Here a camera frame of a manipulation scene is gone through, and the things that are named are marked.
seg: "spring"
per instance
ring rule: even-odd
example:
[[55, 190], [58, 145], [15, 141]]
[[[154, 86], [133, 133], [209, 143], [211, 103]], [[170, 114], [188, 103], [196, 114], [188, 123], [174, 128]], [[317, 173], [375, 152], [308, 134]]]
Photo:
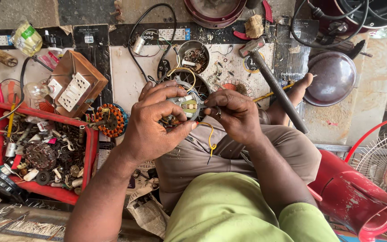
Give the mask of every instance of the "spring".
[[215, 106], [215, 108], [218, 110], [218, 115], [220, 118], [222, 118], [222, 109], [219, 106]]

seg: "hammer head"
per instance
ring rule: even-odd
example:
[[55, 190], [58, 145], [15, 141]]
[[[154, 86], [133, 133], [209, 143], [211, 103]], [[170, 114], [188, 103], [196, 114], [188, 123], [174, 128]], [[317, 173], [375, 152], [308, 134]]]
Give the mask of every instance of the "hammer head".
[[242, 58], [250, 55], [250, 53], [257, 51], [265, 45], [265, 40], [263, 37], [259, 37], [256, 40], [251, 40], [247, 42], [243, 47], [241, 47], [238, 52]]

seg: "light bulb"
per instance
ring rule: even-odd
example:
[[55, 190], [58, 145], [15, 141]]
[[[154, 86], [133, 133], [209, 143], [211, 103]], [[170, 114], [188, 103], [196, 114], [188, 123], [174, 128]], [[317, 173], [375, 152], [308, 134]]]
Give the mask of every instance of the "light bulb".
[[38, 82], [31, 82], [23, 87], [25, 96], [34, 100], [43, 99], [45, 96], [51, 94], [54, 90], [54, 87]]

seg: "man's left hand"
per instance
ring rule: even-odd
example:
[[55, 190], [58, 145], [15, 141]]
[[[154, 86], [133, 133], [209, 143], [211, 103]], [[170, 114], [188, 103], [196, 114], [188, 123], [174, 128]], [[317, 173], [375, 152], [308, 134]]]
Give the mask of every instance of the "man's left hand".
[[[141, 164], [162, 156], [196, 128], [196, 122], [186, 121], [186, 114], [180, 106], [166, 101], [167, 98], [187, 95], [186, 90], [176, 85], [177, 82], [173, 80], [156, 86], [148, 82], [138, 102], [132, 106], [125, 138], [118, 148], [133, 163]], [[184, 123], [167, 132], [158, 121], [170, 114]]]

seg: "hand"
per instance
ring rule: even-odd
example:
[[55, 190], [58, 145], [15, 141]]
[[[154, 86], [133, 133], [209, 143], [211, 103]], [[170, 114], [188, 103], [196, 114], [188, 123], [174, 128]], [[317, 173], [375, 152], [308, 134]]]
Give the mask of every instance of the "hand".
[[[196, 128], [196, 122], [186, 121], [186, 114], [180, 106], [166, 101], [167, 98], [187, 95], [186, 90], [176, 85], [175, 81], [169, 80], [152, 87], [149, 81], [138, 102], [132, 106], [125, 138], [119, 146], [120, 151], [136, 164], [171, 151]], [[170, 114], [184, 123], [167, 132], [157, 122]]]
[[[258, 108], [250, 97], [233, 90], [221, 90], [210, 94], [204, 102], [204, 113], [222, 124], [228, 135], [245, 146], [254, 143], [263, 136], [259, 125]], [[222, 118], [214, 106], [222, 109]]]

